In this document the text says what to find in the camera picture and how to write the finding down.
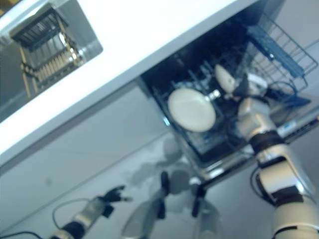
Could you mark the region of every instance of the metal rack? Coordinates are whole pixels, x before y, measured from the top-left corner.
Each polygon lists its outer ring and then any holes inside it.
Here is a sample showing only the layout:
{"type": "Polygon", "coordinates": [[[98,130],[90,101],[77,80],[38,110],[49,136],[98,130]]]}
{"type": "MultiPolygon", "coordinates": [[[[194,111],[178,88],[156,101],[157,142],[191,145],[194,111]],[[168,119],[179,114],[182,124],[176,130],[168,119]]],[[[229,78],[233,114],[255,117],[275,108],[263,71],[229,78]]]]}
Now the metal rack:
{"type": "Polygon", "coordinates": [[[223,106],[223,91],[215,79],[216,64],[222,65],[235,78],[241,78],[247,73],[262,77],[273,90],[275,103],[272,106],[286,102],[305,89],[308,86],[306,75],[318,66],[314,58],[266,14],[263,13],[255,25],[246,25],[238,18],[223,24],[229,27],[234,22],[239,23],[245,32],[238,43],[231,46],[220,44],[218,48],[221,54],[212,54],[202,59],[199,67],[195,70],[187,69],[187,76],[182,79],[172,78],[165,90],[158,85],[151,87],[155,100],[166,116],[166,124],[169,123],[186,140],[202,162],[211,160],[212,154],[209,151],[219,154],[215,159],[219,160],[226,156],[218,152],[221,148],[234,152],[245,145],[237,132],[232,130],[236,112],[229,112],[223,106]],[[191,132],[174,122],[167,101],[171,92],[178,88],[193,88],[211,99],[217,114],[217,122],[212,129],[203,133],[191,132]]]}
{"type": "Polygon", "coordinates": [[[29,99],[83,64],[67,26],[52,6],[46,4],[10,33],[20,45],[20,68],[29,99]]]}

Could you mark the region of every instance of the dish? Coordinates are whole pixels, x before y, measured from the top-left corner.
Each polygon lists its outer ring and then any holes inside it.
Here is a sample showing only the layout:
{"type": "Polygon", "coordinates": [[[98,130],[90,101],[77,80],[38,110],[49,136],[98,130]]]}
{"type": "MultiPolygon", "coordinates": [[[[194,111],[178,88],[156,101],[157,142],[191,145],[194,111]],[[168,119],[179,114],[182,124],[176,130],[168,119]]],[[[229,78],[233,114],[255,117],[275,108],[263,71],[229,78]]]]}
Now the dish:
{"type": "Polygon", "coordinates": [[[168,110],[175,122],[193,132],[207,131],[216,121],[212,103],[194,89],[174,90],[168,98],[168,110]]]}

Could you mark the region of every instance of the wire rack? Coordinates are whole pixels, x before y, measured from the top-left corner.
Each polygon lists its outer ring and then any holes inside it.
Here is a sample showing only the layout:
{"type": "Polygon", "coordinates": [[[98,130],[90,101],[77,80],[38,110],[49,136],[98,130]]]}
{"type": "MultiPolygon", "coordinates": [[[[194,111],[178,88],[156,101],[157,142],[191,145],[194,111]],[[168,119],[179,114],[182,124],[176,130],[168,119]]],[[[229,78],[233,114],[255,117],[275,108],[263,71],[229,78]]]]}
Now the wire rack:
{"type": "Polygon", "coordinates": [[[212,54],[196,70],[188,69],[183,79],[172,79],[165,91],[158,86],[152,87],[153,95],[166,116],[166,120],[183,136],[195,153],[206,161],[213,151],[217,159],[239,149],[243,144],[241,137],[233,130],[232,122],[236,119],[236,106],[225,102],[223,91],[215,79],[214,66],[222,65],[233,77],[253,73],[267,81],[274,90],[276,103],[282,103],[305,89],[308,84],[305,76],[318,63],[303,50],[285,31],[266,14],[262,14],[256,25],[245,25],[240,19],[232,19],[244,29],[244,40],[229,45],[220,45],[219,53],[212,54]],[[174,122],[167,108],[167,101],[172,91],[178,88],[193,88],[206,96],[213,96],[211,103],[217,113],[214,127],[203,133],[188,131],[174,122]]]}

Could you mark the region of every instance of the white plate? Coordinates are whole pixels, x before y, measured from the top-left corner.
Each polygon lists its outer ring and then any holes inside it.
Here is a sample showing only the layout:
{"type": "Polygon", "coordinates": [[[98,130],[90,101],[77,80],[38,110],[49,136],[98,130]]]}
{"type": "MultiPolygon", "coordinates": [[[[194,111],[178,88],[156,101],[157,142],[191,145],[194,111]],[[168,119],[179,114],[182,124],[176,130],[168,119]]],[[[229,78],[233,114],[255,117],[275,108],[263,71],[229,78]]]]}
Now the white plate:
{"type": "Polygon", "coordinates": [[[215,76],[220,87],[226,93],[233,93],[238,86],[234,77],[232,77],[231,74],[221,65],[215,65],[215,76]]]}
{"type": "Polygon", "coordinates": [[[211,102],[193,89],[173,91],[168,98],[168,109],[180,126],[193,132],[207,131],[216,121],[216,112],[211,102]]]}

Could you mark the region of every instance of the white countertop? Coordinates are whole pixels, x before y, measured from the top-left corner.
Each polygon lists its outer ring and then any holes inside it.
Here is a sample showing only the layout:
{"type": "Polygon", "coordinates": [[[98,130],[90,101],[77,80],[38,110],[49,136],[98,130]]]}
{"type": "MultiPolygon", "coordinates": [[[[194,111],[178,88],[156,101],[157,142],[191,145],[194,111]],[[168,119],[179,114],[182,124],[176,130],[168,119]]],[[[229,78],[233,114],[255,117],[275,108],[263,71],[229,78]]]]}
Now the white countertop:
{"type": "MultiPolygon", "coordinates": [[[[78,0],[104,50],[0,124],[0,166],[255,1],[78,0]]],[[[0,18],[1,28],[15,14],[0,18]]]]}

